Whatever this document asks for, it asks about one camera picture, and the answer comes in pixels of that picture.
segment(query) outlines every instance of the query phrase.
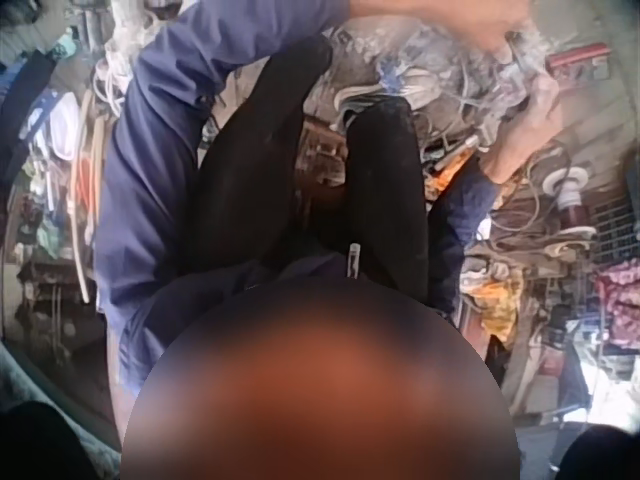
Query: person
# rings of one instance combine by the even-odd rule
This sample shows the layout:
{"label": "person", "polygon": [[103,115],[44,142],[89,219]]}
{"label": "person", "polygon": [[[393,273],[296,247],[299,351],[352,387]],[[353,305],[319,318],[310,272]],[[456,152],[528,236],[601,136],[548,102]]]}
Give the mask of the person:
{"label": "person", "polygon": [[[167,347],[212,308],[257,285],[347,275],[347,251],[292,222],[294,163],[304,101],[331,63],[320,33],[383,14],[444,25],[508,62],[505,34],[529,12],[526,0],[203,0],[140,54],[108,148],[95,242],[119,382],[134,397]],[[198,169],[202,127],[226,77],[267,56]],[[557,92],[537,78],[527,110],[428,216],[408,103],[389,96],[351,111],[341,236],[347,248],[362,246],[359,278],[450,316],[464,248],[499,185],[560,130]]]}

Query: blue sleeve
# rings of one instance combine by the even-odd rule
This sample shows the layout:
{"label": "blue sleeve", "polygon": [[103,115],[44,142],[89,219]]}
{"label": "blue sleeve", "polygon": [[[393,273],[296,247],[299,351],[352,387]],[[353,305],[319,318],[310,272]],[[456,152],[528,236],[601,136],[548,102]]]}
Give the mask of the blue sleeve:
{"label": "blue sleeve", "polygon": [[348,13],[348,0],[201,0],[140,54],[108,147],[96,233],[100,306],[116,333],[176,277],[202,127],[227,75]]}
{"label": "blue sleeve", "polygon": [[429,212],[429,298],[427,305],[451,319],[460,292],[465,249],[496,201],[500,187],[471,158],[453,177]]}

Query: blue shirt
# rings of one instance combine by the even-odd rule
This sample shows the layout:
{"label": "blue shirt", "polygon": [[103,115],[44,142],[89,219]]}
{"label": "blue shirt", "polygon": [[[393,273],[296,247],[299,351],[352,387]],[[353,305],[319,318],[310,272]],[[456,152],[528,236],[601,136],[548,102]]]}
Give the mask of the blue shirt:
{"label": "blue shirt", "polygon": [[[100,307],[134,393],[168,345],[225,298],[282,278],[344,276],[339,254],[284,272],[248,262],[180,278],[177,262],[202,127],[227,76],[348,15],[348,0],[201,0],[140,54],[108,147],[95,244]],[[429,303],[444,314],[454,310],[464,248],[496,193],[473,161],[429,215]]]}

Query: hand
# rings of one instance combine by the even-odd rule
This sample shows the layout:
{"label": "hand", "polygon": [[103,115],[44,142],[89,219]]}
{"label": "hand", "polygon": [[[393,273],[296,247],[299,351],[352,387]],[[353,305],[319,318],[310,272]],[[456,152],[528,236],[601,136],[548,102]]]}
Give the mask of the hand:
{"label": "hand", "polygon": [[556,105],[560,87],[550,76],[539,75],[526,111],[503,125],[498,141],[480,160],[480,168],[497,184],[509,180],[535,152],[562,131],[562,109]]}
{"label": "hand", "polygon": [[351,0],[354,16],[413,15],[447,27],[463,40],[512,59],[505,35],[529,20],[529,0]]}

